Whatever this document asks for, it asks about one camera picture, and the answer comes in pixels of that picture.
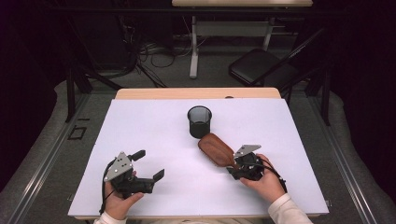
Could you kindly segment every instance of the white tabletop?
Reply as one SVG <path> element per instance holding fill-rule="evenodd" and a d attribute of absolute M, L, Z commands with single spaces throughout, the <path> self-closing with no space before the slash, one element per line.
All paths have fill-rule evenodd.
<path fill-rule="evenodd" d="M 172 0 L 174 7 L 311 7 L 312 0 Z"/>
<path fill-rule="evenodd" d="M 113 100 L 68 215 L 98 217 L 107 164 L 121 151 L 145 149 L 147 155 L 133 162 L 137 175 L 152 178 L 161 169 L 165 175 L 129 218 L 267 217 L 269 203 L 215 166 L 190 136 L 187 112 L 195 105 L 212 111 L 211 132 L 234 151 L 261 145 L 256 152 L 270 158 L 308 215 L 329 212 L 285 101 L 235 98 Z"/>

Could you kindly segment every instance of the hand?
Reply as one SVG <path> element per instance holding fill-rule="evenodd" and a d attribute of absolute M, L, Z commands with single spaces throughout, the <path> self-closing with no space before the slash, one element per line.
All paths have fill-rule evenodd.
<path fill-rule="evenodd" d="M 124 220 L 129 208 L 144 196 L 143 193 L 138 192 L 123 199 L 122 194 L 116 192 L 110 182 L 105 183 L 105 195 L 108 195 L 105 211 L 116 220 Z"/>
<path fill-rule="evenodd" d="M 268 166 L 268 164 L 271 164 L 264 155 L 257 154 L 257 156 L 263 160 L 263 165 Z M 249 188 L 256 190 L 269 203 L 273 203 L 285 194 L 285 190 L 280 185 L 277 176 L 268 169 L 264 169 L 262 178 L 258 181 L 248 180 L 246 178 L 240 178 L 240 181 Z"/>

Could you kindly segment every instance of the chair seat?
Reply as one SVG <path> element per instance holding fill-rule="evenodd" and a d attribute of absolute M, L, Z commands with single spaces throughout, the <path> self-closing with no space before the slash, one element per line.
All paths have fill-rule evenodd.
<path fill-rule="evenodd" d="M 229 74 L 244 85 L 251 86 L 254 80 L 265 74 L 279 62 L 280 59 L 273 54 L 263 49 L 253 49 L 230 64 Z M 298 70 L 285 63 L 265 77 L 263 82 L 259 82 L 257 86 L 275 87 L 281 91 L 283 86 L 297 75 Z"/>

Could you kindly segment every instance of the table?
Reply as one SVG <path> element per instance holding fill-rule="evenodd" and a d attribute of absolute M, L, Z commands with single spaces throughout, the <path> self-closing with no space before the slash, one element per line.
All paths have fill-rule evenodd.
<path fill-rule="evenodd" d="M 312 0 L 172 0 L 174 7 L 311 7 Z M 190 78 L 198 73 L 198 35 L 265 36 L 262 48 L 268 49 L 275 19 L 269 21 L 197 21 L 192 16 L 192 55 Z"/>
<path fill-rule="evenodd" d="M 271 159 L 287 180 L 290 195 L 308 215 L 329 212 L 288 106 L 276 89 L 176 88 L 118 92 L 68 215 L 99 217 L 99 183 L 106 165 L 121 151 L 134 154 L 145 149 L 147 155 L 133 162 L 138 175 L 151 177 L 164 169 L 165 176 L 152 194 L 130 209 L 128 218 L 268 217 L 269 203 L 199 150 L 187 120 L 194 105 L 212 110 L 211 132 L 233 150 L 244 144 L 262 145 L 257 152 Z M 292 167 L 299 167 L 299 173 Z"/>

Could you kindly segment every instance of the brown pouch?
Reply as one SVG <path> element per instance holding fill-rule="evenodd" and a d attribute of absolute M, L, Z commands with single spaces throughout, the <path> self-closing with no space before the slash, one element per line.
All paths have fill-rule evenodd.
<path fill-rule="evenodd" d="M 198 142 L 198 147 L 219 167 L 237 168 L 233 160 L 233 150 L 215 134 L 208 133 Z"/>

